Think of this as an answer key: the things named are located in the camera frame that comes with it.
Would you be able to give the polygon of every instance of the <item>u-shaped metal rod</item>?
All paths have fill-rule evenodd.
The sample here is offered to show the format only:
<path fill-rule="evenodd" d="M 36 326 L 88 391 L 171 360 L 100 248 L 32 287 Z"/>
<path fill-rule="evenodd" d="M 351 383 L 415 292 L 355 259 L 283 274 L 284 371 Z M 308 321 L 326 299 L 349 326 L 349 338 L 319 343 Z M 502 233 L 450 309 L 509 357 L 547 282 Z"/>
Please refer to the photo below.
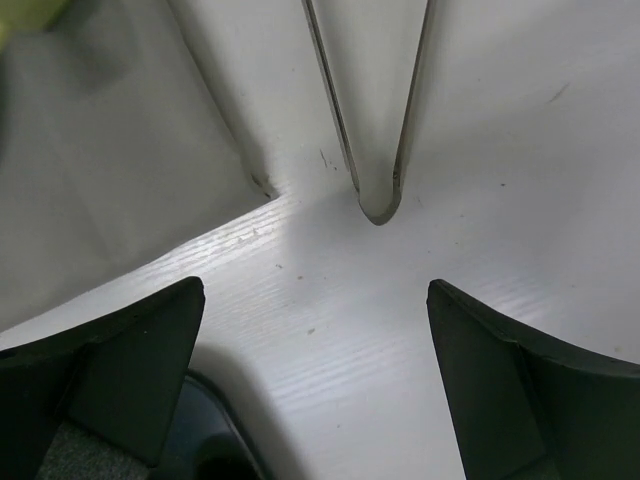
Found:
<path fill-rule="evenodd" d="M 342 155 L 344 156 L 345 163 L 351 173 L 351 180 L 353 186 L 358 195 L 358 202 L 360 208 L 365 216 L 374 225 L 384 225 L 391 217 L 396 213 L 400 202 L 402 200 L 402 187 L 404 184 L 404 175 L 407 167 L 407 146 L 409 143 L 411 124 L 413 119 L 414 99 L 416 96 L 416 87 L 418 83 L 418 77 L 420 76 L 421 61 L 424 53 L 424 46 L 427 36 L 427 24 L 429 21 L 431 4 L 433 0 L 427 0 L 427 5 L 424 12 L 424 19 L 422 21 L 422 29 L 420 31 L 420 38 L 418 40 L 418 49 L 416 51 L 416 58 L 413 65 L 413 72 L 411 73 L 411 83 L 409 85 L 409 95 L 407 96 L 407 105 L 404 111 L 404 117 L 402 120 L 402 129 L 400 130 L 400 138 L 398 140 L 398 149 L 396 150 L 396 159 L 393 165 L 393 190 L 391 202 L 385 209 L 385 211 L 379 215 L 371 215 L 367 213 L 362 205 L 362 198 L 360 196 L 360 179 L 358 178 L 358 171 L 353 158 L 353 151 L 351 150 L 351 143 L 349 142 L 349 135 L 347 134 L 347 128 L 345 125 L 344 117 L 340 109 L 340 102 L 338 101 L 338 94 L 331 75 L 331 68 L 329 67 L 329 60 L 327 58 L 327 51 L 322 41 L 322 34 L 320 33 L 320 26 L 318 24 L 318 17 L 316 16 L 315 9 L 313 7 L 313 0 L 302 0 L 305 13 L 307 15 L 307 22 L 309 23 L 309 31 L 311 32 L 311 39 L 318 57 L 318 63 L 320 65 L 320 71 L 322 73 L 322 79 L 324 80 L 324 86 L 327 91 L 327 97 L 329 98 L 329 104 L 331 106 L 331 114 L 333 116 L 333 123 L 338 133 L 340 140 L 340 148 L 342 149 Z"/>

